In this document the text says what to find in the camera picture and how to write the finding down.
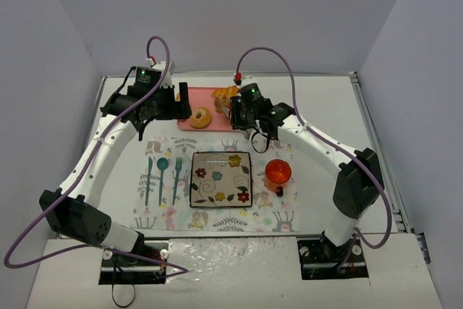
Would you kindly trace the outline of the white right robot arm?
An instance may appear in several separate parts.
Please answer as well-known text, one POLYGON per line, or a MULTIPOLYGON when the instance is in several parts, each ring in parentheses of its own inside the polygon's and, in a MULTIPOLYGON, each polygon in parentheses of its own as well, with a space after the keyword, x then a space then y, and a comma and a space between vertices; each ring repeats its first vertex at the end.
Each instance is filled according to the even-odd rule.
POLYGON ((254 130, 268 140, 286 143, 333 176, 337 212, 322 235, 334 247, 351 239, 362 215, 384 194, 378 156, 373 150, 359 151, 336 142, 304 122, 290 105, 273 104, 263 97, 255 83, 239 89, 231 98, 229 119, 233 129, 254 130))

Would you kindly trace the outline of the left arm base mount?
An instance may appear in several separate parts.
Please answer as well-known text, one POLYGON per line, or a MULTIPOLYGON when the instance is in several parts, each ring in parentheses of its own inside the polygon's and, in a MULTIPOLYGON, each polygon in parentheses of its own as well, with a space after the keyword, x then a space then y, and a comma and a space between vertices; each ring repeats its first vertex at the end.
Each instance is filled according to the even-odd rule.
POLYGON ((166 266, 118 255, 105 250, 101 259, 100 285, 164 284, 166 266))

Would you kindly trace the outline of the sesame bread roll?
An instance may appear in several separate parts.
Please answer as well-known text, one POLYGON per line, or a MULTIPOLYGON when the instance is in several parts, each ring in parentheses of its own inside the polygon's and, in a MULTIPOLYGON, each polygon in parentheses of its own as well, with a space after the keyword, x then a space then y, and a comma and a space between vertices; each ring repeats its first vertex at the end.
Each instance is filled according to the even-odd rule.
POLYGON ((226 96, 214 98, 214 107, 217 113, 228 115, 230 111, 230 100, 226 96))

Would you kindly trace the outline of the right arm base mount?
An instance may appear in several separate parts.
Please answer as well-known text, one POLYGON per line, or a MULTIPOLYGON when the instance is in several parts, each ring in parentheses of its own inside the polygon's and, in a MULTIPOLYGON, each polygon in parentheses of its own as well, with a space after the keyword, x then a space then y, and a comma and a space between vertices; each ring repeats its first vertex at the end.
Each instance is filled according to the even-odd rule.
POLYGON ((366 279, 368 268, 360 241, 335 246, 324 234, 297 240, 302 280, 366 279))

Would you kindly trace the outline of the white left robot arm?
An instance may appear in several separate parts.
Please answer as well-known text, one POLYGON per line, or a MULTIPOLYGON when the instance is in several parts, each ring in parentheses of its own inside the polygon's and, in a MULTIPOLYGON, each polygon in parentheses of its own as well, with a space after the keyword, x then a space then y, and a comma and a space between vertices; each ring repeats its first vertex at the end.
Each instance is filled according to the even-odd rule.
POLYGON ((72 173, 58 189, 40 196, 52 231, 93 247, 138 255, 145 251, 142 233, 113 221, 98 206, 110 173, 134 137, 141 139, 154 120, 190 117, 187 83, 181 82, 176 93, 171 69, 165 61, 133 67, 134 83, 122 83, 101 107, 95 134, 72 173))

